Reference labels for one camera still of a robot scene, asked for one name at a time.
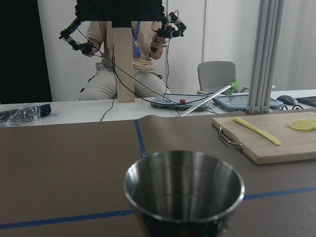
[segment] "cup rim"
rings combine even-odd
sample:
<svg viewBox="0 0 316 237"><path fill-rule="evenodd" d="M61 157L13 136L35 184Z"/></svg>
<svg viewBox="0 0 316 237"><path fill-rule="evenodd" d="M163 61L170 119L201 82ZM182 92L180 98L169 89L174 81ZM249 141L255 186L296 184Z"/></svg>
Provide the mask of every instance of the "cup rim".
<svg viewBox="0 0 316 237"><path fill-rule="evenodd" d="M239 196L238 198L234 201L234 203L229 207L227 208L226 210L218 213L218 214L215 214L213 216L210 216L210 217L206 217L206 218L200 218L200 219L193 219L193 220L180 220L180 219L173 219L173 218L167 218L167 217L163 217L163 216L160 216L160 215L157 215L151 211L148 211L147 209L143 208L141 205L139 205L138 203L136 203L134 201L134 199L131 197L131 195L129 194L129 192L127 191L127 187L126 187L126 180L128 178L128 174L129 174L129 171L131 169L133 169L138 163L140 163L143 159L148 159L148 158L152 158L154 155L157 155L157 154L163 154L163 153L170 153L170 152L189 152L189 153L195 153L195 154L200 154L200 155L204 155L204 156L207 156L207 157L211 157L211 158L214 158L214 159L217 159L219 160L220 162L222 162L224 165L228 166L231 170L234 171L234 173L237 175L239 181L240 181L240 193L239 193ZM160 220L160 221L166 221L166 222L171 222L171 223L182 223L182 224L189 224L189 223L206 223L206 222L211 222L211 221L215 221L215 220L218 220L222 217L224 217L225 215L227 215L228 213L232 212L240 203L241 201L243 200L244 198L244 193L245 193L245 186L244 186L244 181L241 177L241 175L239 174L239 172L237 170L235 170L230 164L228 164L226 161L223 161L221 159L218 159L216 157L213 157L213 156L210 156L210 155L207 155L205 153L202 153L202 152L192 152L192 151L165 151L165 152L155 152L145 158L141 158L141 159L138 159L137 161L135 161L134 164L131 165L131 167L127 170L126 174L125 174L125 177L124 177L124 183L123 183L123 189L124 189L124 194L126 196L126 198L128 199L129 203L134 207L136 208L137 210L139 210L140 212L142 213L145 213L157 220Z"/></svg>

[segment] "beige pants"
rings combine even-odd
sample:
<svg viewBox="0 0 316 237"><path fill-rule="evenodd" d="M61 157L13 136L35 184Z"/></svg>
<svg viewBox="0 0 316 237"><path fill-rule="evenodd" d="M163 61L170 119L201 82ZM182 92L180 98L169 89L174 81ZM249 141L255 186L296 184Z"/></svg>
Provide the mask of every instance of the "beige pants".
<svg viewBox="0 0 316 237"><path fill-rule="evenodd" d="M138 97L156 97L171 93L153 70L134 70L134 90ZM116 79L112 68L103 67L89 80L79 100L107 100L115 98Z"/></svg>

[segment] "stainless steel cup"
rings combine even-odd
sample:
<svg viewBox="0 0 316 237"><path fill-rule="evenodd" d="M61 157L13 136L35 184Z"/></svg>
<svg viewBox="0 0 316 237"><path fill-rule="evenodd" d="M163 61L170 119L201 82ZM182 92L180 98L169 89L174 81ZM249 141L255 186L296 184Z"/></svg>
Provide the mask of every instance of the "stainless steel cup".
<svg viewBox="0 0 316 237"><path fill-rule="evenodd" d="M244 182L230 165L187 151L136 161L123 188L147 237L214 237L244 196Z"/></svg>

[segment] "computer mouse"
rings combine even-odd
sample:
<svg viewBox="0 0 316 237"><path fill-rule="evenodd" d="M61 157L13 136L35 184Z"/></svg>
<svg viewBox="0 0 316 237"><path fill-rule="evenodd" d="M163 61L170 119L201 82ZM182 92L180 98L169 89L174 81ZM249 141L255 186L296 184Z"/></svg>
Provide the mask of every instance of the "computer mouse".
<svg viewBox="0 0 316 237"><path fill-rule="evenodd" d="M297 104L297 100L289 95L281 95L277 98L277 100L283 102L285 105L295 105Z"/></svg>

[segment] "plastic bag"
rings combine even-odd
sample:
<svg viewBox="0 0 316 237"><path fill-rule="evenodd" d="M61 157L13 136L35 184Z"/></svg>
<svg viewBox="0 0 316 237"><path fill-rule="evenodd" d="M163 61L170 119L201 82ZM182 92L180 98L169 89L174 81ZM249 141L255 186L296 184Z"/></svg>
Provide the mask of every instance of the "plastic bag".
<svg viewBox="0 0 316 237"><path fill-rule="evenodd" d="M42 115L49 114L50 104L40 106L38 103L16 105L11 110L0 111L0 127L32 126L41 124Z"/></svg>

